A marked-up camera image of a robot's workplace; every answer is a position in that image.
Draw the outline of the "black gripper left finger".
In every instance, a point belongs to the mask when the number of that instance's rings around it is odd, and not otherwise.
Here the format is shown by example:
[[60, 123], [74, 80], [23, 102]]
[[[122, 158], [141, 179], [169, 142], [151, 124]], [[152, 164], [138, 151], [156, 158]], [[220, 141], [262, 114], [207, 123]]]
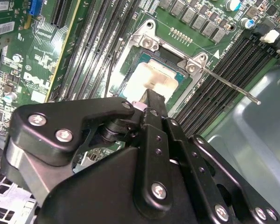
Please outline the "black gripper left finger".
[[147, 90], [140, 106], [121, 97], [17, 108], [1, 167], [42, 208], [61, 182], [111, 154], [137, 148], [133, 202], [139, 212], [168, 212], [173, 204], [165, 99]]

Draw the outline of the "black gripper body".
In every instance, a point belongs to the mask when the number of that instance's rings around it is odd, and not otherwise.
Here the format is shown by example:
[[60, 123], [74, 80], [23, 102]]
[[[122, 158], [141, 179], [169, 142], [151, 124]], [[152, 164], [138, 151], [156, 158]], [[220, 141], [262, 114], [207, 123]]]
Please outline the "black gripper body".
[[180, 167], [170, 164], [174, 201], [161, 219], [148, 219], [133, 202], [137, 148], [119, 150], [58, 184], [46, 197], [39, 224], [208, 224], [190, 198]]

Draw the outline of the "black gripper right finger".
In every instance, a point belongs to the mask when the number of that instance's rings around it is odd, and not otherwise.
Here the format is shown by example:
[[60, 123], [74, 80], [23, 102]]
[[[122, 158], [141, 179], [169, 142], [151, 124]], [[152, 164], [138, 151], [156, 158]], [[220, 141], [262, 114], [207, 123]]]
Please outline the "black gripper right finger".
[[172, 118], [163, 126], [198, 223], [280, 224], [277, 210], [203, 137], [187, 138]]

